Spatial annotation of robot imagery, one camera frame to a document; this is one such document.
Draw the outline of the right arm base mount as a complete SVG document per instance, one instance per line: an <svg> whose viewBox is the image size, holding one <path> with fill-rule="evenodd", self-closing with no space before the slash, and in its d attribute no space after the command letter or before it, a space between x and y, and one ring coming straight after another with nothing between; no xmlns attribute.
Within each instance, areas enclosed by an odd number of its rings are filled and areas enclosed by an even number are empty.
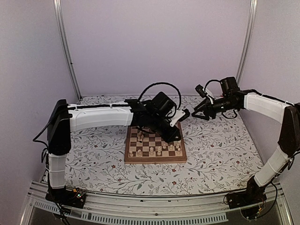
<svg viewBox="0 0 300 225"><path fill-rule="evenodd" d="M225 199L225 204L230 209L246 207L241 210L242 216L247 220L253 220L260 216L265 207L267 197L265 187L259 187L254 183L247 185L245 191L226 194Z"/></svg>

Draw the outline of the right aluminium frame post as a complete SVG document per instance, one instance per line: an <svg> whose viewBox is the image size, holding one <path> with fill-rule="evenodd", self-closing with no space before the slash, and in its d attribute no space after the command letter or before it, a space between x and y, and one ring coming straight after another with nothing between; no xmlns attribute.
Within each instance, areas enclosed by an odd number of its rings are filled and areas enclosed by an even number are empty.
<svg viewBox="0 0 300 225"><path fill-rule="evenodd" d="M244 71L244 68L246 65L247 55L248 55L248 51L249 51L249 47L250 47L250 43L251 43L251 37L253 34L254 25L255 25L257 3L258 3L258 0L250 1L246 34L245 34L242 53L241 53L241 57L240 57L240 61L239 61L239 65L238 65L238 69L237 69L237 73L236 73L237 84L240 84L240 82L242 80L243 71Z"/></svg>

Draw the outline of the light wooden knight piece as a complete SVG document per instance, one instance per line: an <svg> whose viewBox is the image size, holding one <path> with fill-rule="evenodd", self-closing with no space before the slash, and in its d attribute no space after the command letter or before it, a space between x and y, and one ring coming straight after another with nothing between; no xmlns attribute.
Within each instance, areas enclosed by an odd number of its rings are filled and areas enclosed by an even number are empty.
<svg viewBox="0 0 300 225"><path fill-rule="evenodd" d="M143 155L143 152L142 152L141 150L138 150L138 151L137 151L137 155L138 155L139 157L141 157L141 156Z"/></svg>

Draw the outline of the light wooden king piece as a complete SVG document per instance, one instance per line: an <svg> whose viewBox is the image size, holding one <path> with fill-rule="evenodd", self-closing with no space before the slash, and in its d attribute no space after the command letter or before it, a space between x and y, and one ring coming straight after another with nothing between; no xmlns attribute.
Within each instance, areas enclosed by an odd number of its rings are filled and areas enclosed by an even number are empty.
<svg viewBox="0 0 300 225"><path fill-rule="evenodd" d="M155 155L155 150L153 147L150 147L150 150L149 150L149 156L150 157L153 157Z"/></svg>

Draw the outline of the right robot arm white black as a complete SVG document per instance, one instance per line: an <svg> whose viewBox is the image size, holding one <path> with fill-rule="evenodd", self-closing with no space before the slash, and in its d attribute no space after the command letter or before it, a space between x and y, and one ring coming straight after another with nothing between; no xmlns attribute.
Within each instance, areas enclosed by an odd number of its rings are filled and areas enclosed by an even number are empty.
<svg viewBox="0 0 300 225"><path fill-rule="evenodd" d="M243 163L249 163L250 160L236 155L237 162L230 163L230 167L240 176L228 176L235 184L234 190L248 189L243 193L242 200L246 204L253 204L260 198L260 190L263 191L285 168L290 168L294 156L300 151L300 105L266 95L265 92L283 93L295 99L300 96L300 78L251 76L242 79L242 90L234 77L224 78L219 83L223 92L219 99L209 96L206 87L196 86L196 91L204 100L194 108L192 117L210 120L229 110L259 114L258 117L247 114L244 122L255 145L267 150L263 154L266 161L258 171L247 174L248 167L243 166ZM273 121L272 126L267 126L265 122L259 123L257 118L269 118Z"/></svg>

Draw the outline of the wooden chess board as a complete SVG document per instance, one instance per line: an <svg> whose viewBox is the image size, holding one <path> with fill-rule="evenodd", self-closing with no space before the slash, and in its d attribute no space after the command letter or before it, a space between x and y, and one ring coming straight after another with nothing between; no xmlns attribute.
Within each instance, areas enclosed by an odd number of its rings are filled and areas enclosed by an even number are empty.
<svg viewBox="0 0 300 225"><path fill-rule="evenodd" d="M137 134L140 130L135 127L128 127L127 137L126 137L126 147L124 154L125 164L179 164L187 162L187 154L185 150L185 143L183 139L179 141L174 141L166 143L161 136L158 134L151 134L150 130L146 128L144 133L143 142L137 141ZM176 154L176 144L180 145L181 154ZM166 145L166 150L162 149L162 155L156 155L156 148L158 146L163 147ZM169 146L173 145L173 150L169 150ZM153 157L149 156L150 147L155 150L155 155ZM137 151L142 151L142 156L137 155ZM133 157L129 156L129 152L133 151Z"/></svg>

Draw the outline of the left aluminium frame post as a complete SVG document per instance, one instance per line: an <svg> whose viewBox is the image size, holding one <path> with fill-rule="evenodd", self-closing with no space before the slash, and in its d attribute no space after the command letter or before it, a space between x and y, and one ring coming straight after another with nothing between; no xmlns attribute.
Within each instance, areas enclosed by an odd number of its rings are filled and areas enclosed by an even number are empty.
<svg viewBox="0 0 300 225"><path fill-rule="evenodd" d="M78 80L77 80L76 74L75 74L74 64L73 64L70 49L68 46L68 39L67 39L67 33L66 33L64 19L63 19L61 0L54 0L53 5L54 5L54 12L55 12L57 25L58 25L58 30L59 30L59 34L60 34L60 39L61 39L61 43L62 43L62 49L63 49L64 56L66 59L66 64L67 64L68 72L70 75L71 83L72 83L72 86L73 86L73 89L74 89L77 99L80 100L80 99L82 99L82 94L80 92Z"/></svg>

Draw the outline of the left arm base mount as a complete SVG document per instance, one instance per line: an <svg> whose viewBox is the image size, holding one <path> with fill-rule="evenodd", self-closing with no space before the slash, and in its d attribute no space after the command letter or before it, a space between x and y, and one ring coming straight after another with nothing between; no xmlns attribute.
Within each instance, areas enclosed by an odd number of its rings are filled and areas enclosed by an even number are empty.
<svg viewBox="0 0 300 225"><path fill-rule="evenodd" d="M78 187L72 190L68 190L66 187L53 189L48 181L48 191L45 199L60 205L83 209L86 201L86 190Z"/></svg>

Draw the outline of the light wooden queen piece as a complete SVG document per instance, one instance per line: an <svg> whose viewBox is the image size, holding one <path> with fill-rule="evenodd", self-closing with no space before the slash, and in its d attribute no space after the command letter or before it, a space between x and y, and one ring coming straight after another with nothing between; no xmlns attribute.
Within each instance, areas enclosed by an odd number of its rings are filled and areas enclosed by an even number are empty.
<svg viewBox="0 0 300 225"><path fill-rule="evenodd" d="M158 146L158 147L156 148L156 155L157 155L157 156L161 156L161 155L162 155L162 147L161 147L161 146Z"/></svg>

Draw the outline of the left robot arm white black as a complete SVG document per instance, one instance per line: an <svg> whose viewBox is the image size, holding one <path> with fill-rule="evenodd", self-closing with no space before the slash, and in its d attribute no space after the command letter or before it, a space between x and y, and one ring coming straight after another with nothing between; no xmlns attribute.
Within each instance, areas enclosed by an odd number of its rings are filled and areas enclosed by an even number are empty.
<svg viewBox="0 0 300 225"><path fill-rule="evenodd" d="M76 105L59 100L44 128L47 131L45 145L52 197L59 203L70 199L69 192L64 188L65 162L71 149L72 132L107 126L144 127L169 143L181 139L175 124L185 115L186 112L163 92L150 100L126 99L111 104Z"/></svg>

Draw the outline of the aluminium front rail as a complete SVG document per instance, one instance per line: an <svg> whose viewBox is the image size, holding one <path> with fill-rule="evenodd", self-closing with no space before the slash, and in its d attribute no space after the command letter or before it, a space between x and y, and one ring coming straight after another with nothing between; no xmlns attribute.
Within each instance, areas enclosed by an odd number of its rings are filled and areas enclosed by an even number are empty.
<svg viewBox="0 0 300 225"><path fill-rule="evenodd" d="M32 182L25 198L22 225L291 225L293 219L279 183L266 188L259 205L231 209L226 194L138 196L87 192L83 208L47 201L47 185Z"/></svg>

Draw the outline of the floral patterned table mat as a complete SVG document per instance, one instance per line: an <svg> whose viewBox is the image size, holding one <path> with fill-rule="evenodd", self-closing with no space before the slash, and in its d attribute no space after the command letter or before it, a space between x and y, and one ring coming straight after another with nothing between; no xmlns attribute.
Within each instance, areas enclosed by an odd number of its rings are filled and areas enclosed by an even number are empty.
<svg viewBox="0 0 300 225"><path fill-rule="evenodd" d="M109 118L108 127L89 123L98 118L97 108L73 111L71 152L49 158L53 188L129 195L217 193L245 188L263 166L240 117L188 118L178 124L181 140L172 143Z"/></svg>

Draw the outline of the aluminium frame post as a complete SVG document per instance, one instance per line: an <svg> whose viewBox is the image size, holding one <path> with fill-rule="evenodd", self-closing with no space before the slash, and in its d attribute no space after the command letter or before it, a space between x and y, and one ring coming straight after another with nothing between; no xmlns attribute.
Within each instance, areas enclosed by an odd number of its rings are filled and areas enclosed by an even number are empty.
<svg viewBox="0 0 300 225"><path fill-rule="evenodd" d="M244 71L244 68L246 65L247 55L248 55L248 51L249 51L249 47L250 47L250 43L251 43L251 37L253 34L254 25L255 25L257 3L258 3L258 0L250 1L246 34L245 34L242 53L241 53L241 57L240 57L240 61L239 61L239 65L238 65L238 69L237 69L237 73L236 73L237 84L240 84L240 82L242 80L243 71Z"/></svg>
<svg viewBox="0 0 300 225"><path fill-rule="evenodd" d="M73 89L74 89L77 99L80 100L80 99L82 99L82 94L80 92L78 80L77 80L76 74L75 74L74 64L73 64L70 49L68 46L68 39L67 39L67 33L66 33L64 19L63 19L61 0L54 0L53 5L54 5L54 12L55 12L57 25L58 25L58 30L59 30L59 34L60 34L60 39L61 39L61 43L62 43L62 49L63 49L64 56L66 59L66 64L67 64L68 72L70 75L71 83L72 83L72 86L73 86Z"/></svg>

